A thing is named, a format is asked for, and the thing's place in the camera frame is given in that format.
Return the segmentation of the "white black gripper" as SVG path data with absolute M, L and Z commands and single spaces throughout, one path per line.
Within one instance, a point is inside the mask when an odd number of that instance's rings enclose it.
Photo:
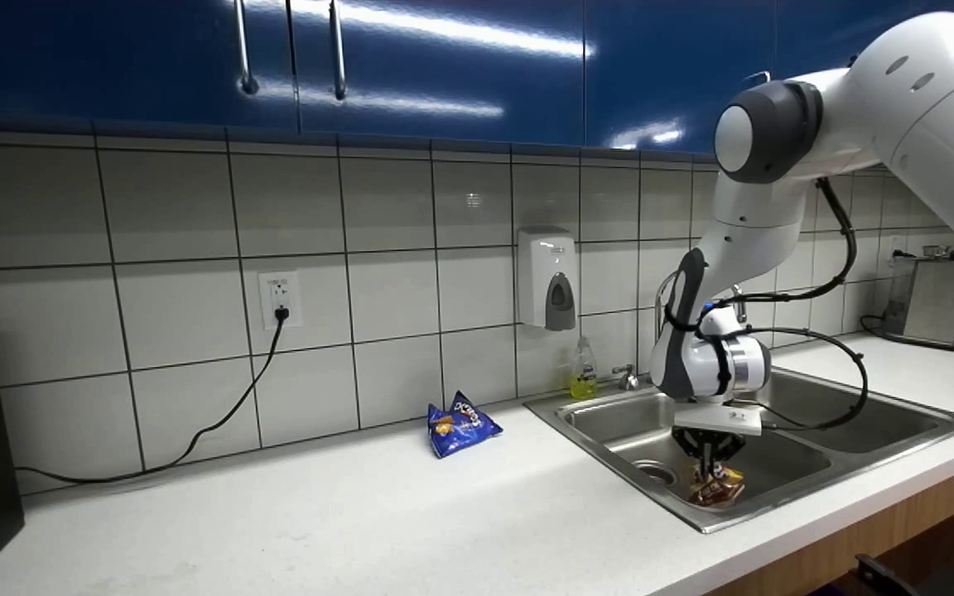
M 671 411 L 671 439 L 691 458 L 695 478 L 713 472 L 713 459 L 722 471 L 744 451 L 749 436 L 761 433 L 760 406 L 676 406 Z

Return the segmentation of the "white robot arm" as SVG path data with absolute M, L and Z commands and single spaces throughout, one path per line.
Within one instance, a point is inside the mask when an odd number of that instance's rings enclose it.
M 653 347 L 653 381 L 678 405 L 671 439 L 702 471 L 761 429 L 743 396 L 773 357 L 743 322 L 743 286 L 792 256 L 813 194 L 882 164 L 954 232 L 954 11 L 888 27 L 838 68 L 738 93 L 717 164 L 713 222 L 659 291 Z

